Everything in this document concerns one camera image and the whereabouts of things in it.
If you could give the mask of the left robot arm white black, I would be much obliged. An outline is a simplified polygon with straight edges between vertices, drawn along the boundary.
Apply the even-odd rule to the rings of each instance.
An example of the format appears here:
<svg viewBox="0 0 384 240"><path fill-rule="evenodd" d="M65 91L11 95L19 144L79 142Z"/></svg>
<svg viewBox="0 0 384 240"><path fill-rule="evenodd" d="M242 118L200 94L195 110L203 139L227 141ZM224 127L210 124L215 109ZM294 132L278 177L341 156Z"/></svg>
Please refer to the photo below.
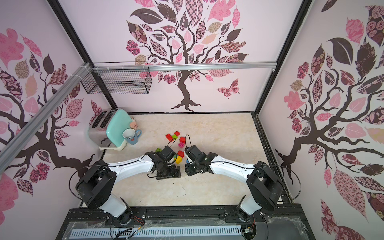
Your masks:
<svg viewBox="0 0 384 240"><path fill-rule="evenodd" d="M86 167L85 174L75 186L78 197L90 210L102 210L110 214L120 224L128 224L133 218L131 207L121 197L114 195L115 185L125 179L152 174L157 180L181 177L180 167L176 165L178 154L165 146L161 151L147 152L144 155L118 163L97 161Z"/></svg>

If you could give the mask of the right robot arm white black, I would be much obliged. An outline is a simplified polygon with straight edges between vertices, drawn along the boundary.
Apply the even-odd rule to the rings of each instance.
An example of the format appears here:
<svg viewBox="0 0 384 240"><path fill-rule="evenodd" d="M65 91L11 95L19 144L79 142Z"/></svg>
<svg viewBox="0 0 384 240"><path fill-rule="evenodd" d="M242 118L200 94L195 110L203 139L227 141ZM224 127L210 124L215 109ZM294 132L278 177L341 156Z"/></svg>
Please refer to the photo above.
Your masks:
<svg viewBox="0 0 384 240"><path fill-rule="evenodd" d="M223 175L245 183L250 190L249 196L243 196L232 216L241 222L249 222L254 213L265 209L274 211L279 204L292 204L295 198L288 198L288 191L282 179L273 168L286 168L279 165L267 165L257 162L255 165L228 160L216 153L205 154L197 146L185 148L188 162L185 171L188 176L210 173Z"/></svg>

